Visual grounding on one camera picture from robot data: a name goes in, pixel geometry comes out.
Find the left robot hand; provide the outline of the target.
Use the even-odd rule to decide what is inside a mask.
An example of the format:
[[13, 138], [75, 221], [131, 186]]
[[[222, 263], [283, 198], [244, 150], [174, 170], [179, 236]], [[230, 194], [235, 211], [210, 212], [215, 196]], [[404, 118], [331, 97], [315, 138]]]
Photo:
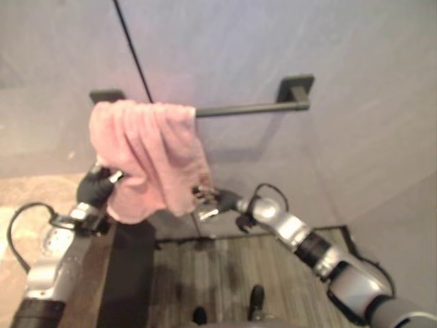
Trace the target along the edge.
[[108, 167], [95, 163], [80, 181], [76, 190], [76, 201], [94, 208], [104, 207], [115, 185], [123, 177], [121, 170], [113, 172]]

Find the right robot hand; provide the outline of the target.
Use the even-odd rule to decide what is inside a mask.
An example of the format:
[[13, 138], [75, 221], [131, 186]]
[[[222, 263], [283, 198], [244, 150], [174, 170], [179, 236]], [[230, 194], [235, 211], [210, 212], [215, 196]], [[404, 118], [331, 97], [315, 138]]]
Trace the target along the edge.
[[204, 185], [192, 188], [192, 194], [197, 200], [195, 217], [199, 221], [207, 221], [229, 210], [237, 210], [237, 204], [242, 199], [240, 195], [227, 189], [215, 189]]

